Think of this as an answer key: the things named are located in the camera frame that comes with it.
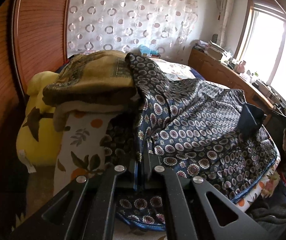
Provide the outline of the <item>orange-print white bed sheet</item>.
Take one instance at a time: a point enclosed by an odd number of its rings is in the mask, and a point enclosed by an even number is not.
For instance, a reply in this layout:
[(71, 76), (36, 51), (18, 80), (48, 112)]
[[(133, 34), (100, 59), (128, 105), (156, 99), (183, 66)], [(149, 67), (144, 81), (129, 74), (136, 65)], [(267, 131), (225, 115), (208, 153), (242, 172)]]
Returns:
[(79, 176), (102, 174), (105, 156), (110, 153), (102, 146), (102, 140), (110, 120), (116, 116), (117, 113), (70, 113), (55, 166), (53, 194)]

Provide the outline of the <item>olive brown folded blanket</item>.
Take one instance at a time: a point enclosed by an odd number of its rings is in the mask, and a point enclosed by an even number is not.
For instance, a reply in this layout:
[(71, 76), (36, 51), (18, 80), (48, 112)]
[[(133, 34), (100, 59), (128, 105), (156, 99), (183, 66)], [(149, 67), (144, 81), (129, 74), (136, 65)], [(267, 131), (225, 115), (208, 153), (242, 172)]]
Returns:
[(62, 131), (72, 111), (114, 113), (136, 94), (125, 53), (116, 50), (76, 54), (56, 80), (43, 89), (43, 102), (55, 107), (54, 129)]

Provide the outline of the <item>stack of books and papers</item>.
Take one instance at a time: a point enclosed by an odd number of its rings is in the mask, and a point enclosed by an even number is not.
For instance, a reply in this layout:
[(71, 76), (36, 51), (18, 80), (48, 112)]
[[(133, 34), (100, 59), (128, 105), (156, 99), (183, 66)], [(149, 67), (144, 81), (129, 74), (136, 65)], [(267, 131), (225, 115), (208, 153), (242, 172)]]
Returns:
[(221, 62), (229, 61), (232, 58), (232, 54), (230, 52), (227, 52), (222, 47), (211, 41), (204, 42), (202, 40), (197, 40), (194, 48)]

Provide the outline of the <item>navy medallion-patterned silk shirt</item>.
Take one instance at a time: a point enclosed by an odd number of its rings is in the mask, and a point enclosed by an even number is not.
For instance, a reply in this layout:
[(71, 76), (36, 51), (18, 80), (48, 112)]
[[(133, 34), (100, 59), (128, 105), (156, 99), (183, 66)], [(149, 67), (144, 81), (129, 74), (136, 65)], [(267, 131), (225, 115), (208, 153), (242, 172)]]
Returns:
[(112, 118), (100, 145), (108, 165), (136, 161), (134, 187), (116, 198), (116, 214), (130, 226), (165, 230), (163, 200), (158, 189), (144, 189), (145, 157), (184, 179), (201, 176), (240, 210), (261, 194), (280, 156), (265, 128), (240, 126), (247, 103), (243, 91), (200, 78), (175, 80), (164, 65), (150, 58), (105, 53), (118, 81), (113, 100), (129, 108)]

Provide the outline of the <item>blue tissue box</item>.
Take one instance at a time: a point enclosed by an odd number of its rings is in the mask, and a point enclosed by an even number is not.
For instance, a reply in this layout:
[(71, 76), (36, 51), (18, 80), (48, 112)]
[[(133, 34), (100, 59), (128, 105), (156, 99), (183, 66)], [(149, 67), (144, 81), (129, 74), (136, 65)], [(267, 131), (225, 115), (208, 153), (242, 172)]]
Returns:
[(160, 58), (160, 54), (157, 50), (150, 49), (147, 46), (140, 45), (139, 51), (140, 51), (141, 56), (157, 58), (157, 59)]

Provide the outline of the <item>bright window with frame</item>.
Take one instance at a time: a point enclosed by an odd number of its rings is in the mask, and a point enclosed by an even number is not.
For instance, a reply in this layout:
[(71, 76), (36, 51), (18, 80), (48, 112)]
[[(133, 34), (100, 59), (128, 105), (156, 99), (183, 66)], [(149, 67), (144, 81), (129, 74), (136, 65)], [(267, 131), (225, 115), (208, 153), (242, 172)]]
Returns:
[(272, 0), (248, 0), (236, 58), (266, 94), (286, 103), (286, 14)]

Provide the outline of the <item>white circle-patterned curtain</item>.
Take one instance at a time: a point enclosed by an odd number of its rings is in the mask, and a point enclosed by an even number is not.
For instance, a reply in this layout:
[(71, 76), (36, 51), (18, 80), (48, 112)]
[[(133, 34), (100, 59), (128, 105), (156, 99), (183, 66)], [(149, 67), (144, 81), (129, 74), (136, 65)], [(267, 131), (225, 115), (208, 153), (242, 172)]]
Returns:
[(70, 0), (67, 54), (147, 47), (184, 63), (198, 19), (196, 0)]

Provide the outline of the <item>pink figurine on sideboard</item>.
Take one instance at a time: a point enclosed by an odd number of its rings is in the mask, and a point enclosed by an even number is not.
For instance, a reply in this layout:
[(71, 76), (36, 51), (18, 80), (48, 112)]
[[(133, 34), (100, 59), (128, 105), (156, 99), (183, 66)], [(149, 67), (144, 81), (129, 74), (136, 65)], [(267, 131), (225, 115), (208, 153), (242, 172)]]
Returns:
[(246, 61), (244, 61), (244, 60), (240, 61), (236, 67), (236, 72), (238, 74), (244, 73), (245, 67), (246, 67)]

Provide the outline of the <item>wooden sideboard cabinet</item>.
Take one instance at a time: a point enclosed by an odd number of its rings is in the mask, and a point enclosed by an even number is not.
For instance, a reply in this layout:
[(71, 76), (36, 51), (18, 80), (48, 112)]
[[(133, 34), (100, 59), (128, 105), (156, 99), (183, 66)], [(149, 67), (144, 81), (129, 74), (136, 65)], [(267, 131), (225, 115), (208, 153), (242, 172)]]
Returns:
[(198, 71), (208, 81), (233, 89), (242, 89), (246, 101), (261, 108), (267, 114), (264, 124), (277, 117), (276, 112), (273, 111), (272, 103), (259, 90), (245, 81), (239, 74), (219, 61), (212, 59), (204, 52), (193, 48), (189, 56), (188, 65)]

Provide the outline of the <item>yellow plush pillow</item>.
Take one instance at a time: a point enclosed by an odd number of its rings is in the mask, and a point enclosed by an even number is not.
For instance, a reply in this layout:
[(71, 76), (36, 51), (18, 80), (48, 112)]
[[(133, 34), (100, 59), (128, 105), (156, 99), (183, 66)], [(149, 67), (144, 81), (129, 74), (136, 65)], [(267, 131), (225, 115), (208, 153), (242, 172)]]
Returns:
[(29, 173), (33, 173), (35, 167), (54, 166), (60, 152), (63, 133), (54, 129), (55, 108), (42, 100), (43, 89), (53, 83), (57, 76), (54, 72), (40, 72), (27, 85), (29, 98), (25, 119), (16, 139), (16, 152)]

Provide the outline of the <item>floral pink quilt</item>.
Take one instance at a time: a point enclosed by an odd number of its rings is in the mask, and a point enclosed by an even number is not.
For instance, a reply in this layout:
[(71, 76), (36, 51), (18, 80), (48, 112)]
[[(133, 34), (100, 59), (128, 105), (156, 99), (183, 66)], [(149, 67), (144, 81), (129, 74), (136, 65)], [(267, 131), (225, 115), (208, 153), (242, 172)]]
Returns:
[(187, 65), (168, 62), (156, 58), (151, 58), (151, 60), (154, 61), (159, 66), (161, 71), (165, 73), (165, 75), (169, 80), (178, 81), (183, 79), (195, 79), (195, 78), (205, 80), (205, 78), (201, 74), (199, 74), (199, 72), (197, 72), (196, 70)]

